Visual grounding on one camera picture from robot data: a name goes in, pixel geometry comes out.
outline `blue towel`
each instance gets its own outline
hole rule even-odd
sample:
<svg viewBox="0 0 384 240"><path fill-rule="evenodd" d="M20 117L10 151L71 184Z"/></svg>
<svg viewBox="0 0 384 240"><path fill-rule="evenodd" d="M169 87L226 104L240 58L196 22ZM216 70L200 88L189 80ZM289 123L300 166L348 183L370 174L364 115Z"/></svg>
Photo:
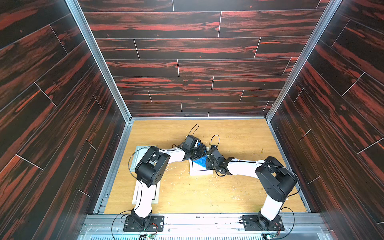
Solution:
<svg viewBox="0 0 384 240"><path fill-rule="evenodd" d="M207 155L204 155L202 158L195 160L194 162L205 168L206 167L205 163L207 161L207 158L208 158Z"/></svg>

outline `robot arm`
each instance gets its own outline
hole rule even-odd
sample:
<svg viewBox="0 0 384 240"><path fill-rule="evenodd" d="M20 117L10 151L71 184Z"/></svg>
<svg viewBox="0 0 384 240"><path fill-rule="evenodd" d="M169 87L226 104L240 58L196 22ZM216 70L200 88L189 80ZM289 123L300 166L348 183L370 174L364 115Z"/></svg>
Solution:
<svg viewBox="0 0 384 240"><path fill-rule="evenodd" d="M258 226L262 230L273 227L280 218L278 213L285 199L297 183L296 177L274 157L256 162L242 161L232 157L225 159L216 146L211 146L207 156L206 168L215 170L217 175L221 174L219 175L221 177L245 175L260 180L268 195L258 213L257 220L254 221L258 221Z"/></svg>
<svg viewBox="0 0 384 240"><path fill-rule="evenodd" d="M138 192L134 210L131 212L135 227L144 231L149 227L152 213L152 191L150 186L159 183L169 163L184 160L196 160L205 155L206 147L192 135L188 135L183 143L173 149L162 150L150 147L135 168L137 181L143 186Z"/></svg>

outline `metal corner post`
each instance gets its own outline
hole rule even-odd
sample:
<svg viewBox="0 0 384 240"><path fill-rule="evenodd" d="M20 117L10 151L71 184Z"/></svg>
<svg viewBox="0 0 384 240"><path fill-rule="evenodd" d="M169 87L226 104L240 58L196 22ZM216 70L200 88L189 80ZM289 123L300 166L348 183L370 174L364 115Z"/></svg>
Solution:
<svg viewBox="0 0 384 240"><path fill-rule="evenodd" d="M291 88L292 84L294 83L295 79L299 75L301 69L303 68L305 62L307 61L308 57L310 56L312 50L316 46L317 42L319 41L321 35L323 34L325 28L328 26L329 22L331 21L331 18L335 14L337 8L339 7L342 0L331 0L327 7L324 10L324 13L321 15L315 29L313 30L310 38L308 39L307 44L305 45L303 51L301 52L295 66L293 67L291 73L289 74L282 90L280 91L279 95L277 96L275 103L272 105L271 109L266 115L267 122L270 122L276 113L277 109L279 108L280 104L283 102L285 96L287 95L289 89Z"/></svg>
<svg viewBox="0 0 384 240"><path fill-rule="evenodd" d="M96 39L92 34L92 31L88 25L87 20L85 19L84 13L81 10L81 7L77 0L65 0L70 9L72 16L80 29L81 34L83 35L85 42L87 43L93 57L95 58L96 64L99 66L101 74L103 75L105 82L107 83L113 98L115 99L121 114L127 124L130 123L132 115L130 114L127 106L124 103L124 100L116 86L115 81L113 80L112 74L108 69L107 63L104 60L103 55L96 43Z"/></svg>

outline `black cable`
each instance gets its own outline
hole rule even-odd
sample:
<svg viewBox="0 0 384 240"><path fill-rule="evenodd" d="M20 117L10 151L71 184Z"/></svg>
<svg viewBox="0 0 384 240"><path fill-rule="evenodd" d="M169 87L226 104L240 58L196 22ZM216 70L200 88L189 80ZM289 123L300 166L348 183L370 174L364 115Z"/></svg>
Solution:
<svg viewBox="0 0 384 240"><path fill-rule="evenodd" d="M116 238L113 236L113 232L112 232L113 223L115 222L116 218L117 218L120 214L122 214L123 212L129 212L129 211L131 211L131 210L122 211L121 213L119 213L118 215L116 215L115 219L113 219L113 222L112 222L112 225L111 225L111 234L112 234L112 237L113 237L114 240L116 240Z"/></svg>
<svg viewBox="0 0 384 240"><path fill-rule="evenodd" d="M283 237L281 237L281 238L273 238L273 239L283 239L283 238L285 238L286 236L288 236L288 235L292 232L293 227L294 227L294 225L295 225L295 214L293 213L293 210L290 209L289 207L283 207L283 208L281 208L281 209L289 209L289 210L292 211L292 214L293 214L293 225L292 225L292 228L291 228L291 230L289 231L289 233L288 233L287 235L285 235L285 236L283 236Z"/></svg>
<svg viewBox="0 0 384 240"><path fill-rule="evenodd" d="M220 136L219 136L219 135L217 135L217 134L215 134L215 135L213 135L213 136L212 136L212 138L211 138L211 141L209 142L209 146L211 146L211 145L212 145L212 139L213 139L215 136L217 136L217 137L218 137L218 143L217 143L217 145L216 145L216 147L218 147L218 144L220 143Z"/></svg>
<svg viewBox="0 0 384 240"><path fill-rule="evenodd" d="M193 128L196 126L197 126L196 130L197 130L200 127L200 124L197 123L195 126L193 126Z"/></svg>

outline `black mounting plate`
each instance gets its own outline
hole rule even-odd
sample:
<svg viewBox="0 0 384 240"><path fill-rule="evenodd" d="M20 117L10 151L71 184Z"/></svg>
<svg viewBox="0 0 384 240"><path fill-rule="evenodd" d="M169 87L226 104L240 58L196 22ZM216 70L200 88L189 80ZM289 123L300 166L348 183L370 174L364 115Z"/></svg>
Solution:
<svg viewBox="0 0 384 240"><path fill-rule="evenodd" d="M265 231L259 227L257 215L242 215L241 219L243 220L242 224L244 225L245 231ZM278 231L279 227L280 231L284 231L284 225L281 221L281 217L277 215L267 231Z"/></svg>
<svg viewBox="0 0 384 240"><path fill-rule="evenodd" d="M164 216L151 216L151 222L156 224L159 227L159 232L162 232L164 230ZM128 215L127 218L125 219L124 223L124 232L155 232L156 231L156 226L150 224L149 228L146 229L145 231L140 230L135 226L133 222L133 218Z"/></svg>

